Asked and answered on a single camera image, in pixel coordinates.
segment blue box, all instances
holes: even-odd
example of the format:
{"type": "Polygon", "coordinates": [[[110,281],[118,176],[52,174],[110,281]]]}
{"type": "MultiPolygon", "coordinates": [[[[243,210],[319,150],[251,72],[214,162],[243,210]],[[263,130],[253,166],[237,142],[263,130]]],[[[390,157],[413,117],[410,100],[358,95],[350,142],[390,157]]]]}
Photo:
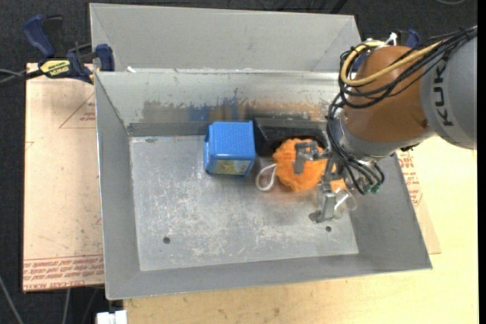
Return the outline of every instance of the blue box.
{"type": "Polygon", "coordinates": [[[252,121],[215,121],[204,139],[204,168],[215,175],[246,176],[256,158],[252,121]]]}

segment white string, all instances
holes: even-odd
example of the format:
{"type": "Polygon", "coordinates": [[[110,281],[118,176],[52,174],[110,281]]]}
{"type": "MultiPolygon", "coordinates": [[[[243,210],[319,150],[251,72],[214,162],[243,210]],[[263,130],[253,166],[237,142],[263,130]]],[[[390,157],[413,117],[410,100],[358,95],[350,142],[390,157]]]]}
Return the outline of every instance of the white string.
{"type": "Polygon", "coordinates": [[[257,177],[255,178],[255,185],[257,186],[258,190],[261,190],[262,192],[267,192],[268,190],[272,189],[273,182],[275,181],[275,167],[276,163],[273,163],[272,165],[268,165],[267,167],[263,168],[260,170],[260,172],[257,174],[257,177]],[[260,177],[261,175],[267,171],[267,170],[272,170],[272,174],[270,176],[270,180],[268,181],[268,184],[266,186],[261,186],[260,185],[260,177]]]}

